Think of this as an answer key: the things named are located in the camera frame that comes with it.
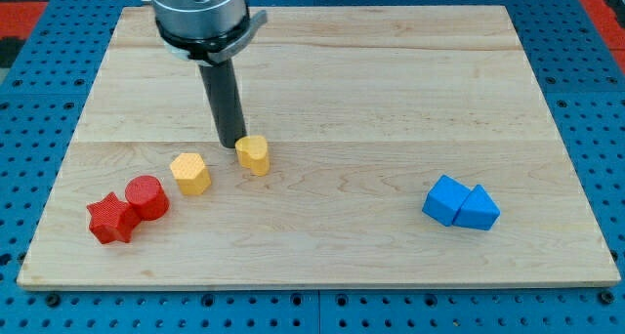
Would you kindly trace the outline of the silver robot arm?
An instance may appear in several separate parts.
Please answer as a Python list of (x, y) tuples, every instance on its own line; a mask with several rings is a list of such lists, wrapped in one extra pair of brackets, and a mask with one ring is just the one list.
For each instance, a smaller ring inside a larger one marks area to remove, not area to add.
[(204, 66), (225, 63), (242, 52), (268, 22), (252, 15), (245, 0), (150, 0), (166, 49)]

